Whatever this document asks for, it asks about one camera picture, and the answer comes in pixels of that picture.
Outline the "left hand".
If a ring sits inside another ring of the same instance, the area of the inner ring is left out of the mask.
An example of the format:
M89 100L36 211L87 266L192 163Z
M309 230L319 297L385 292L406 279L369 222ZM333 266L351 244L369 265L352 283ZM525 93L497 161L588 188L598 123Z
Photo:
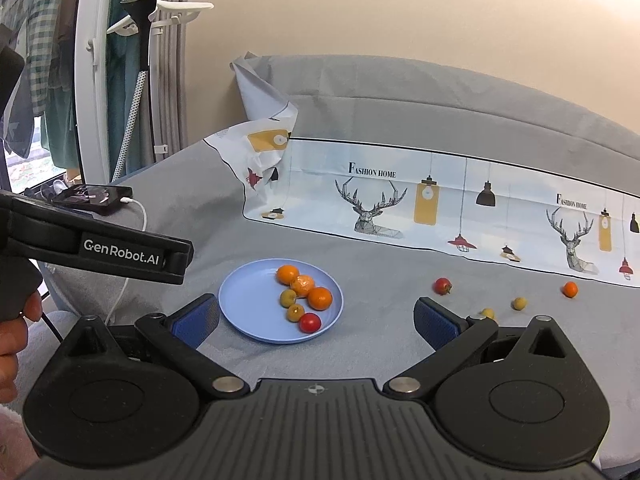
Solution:
M17 397L15 379L18 373L17 355L28 343L26 321L37 322L42 315L42 300L36 290L31 294L22 310L23 315L1 323L0 333L0 401L12 402Z

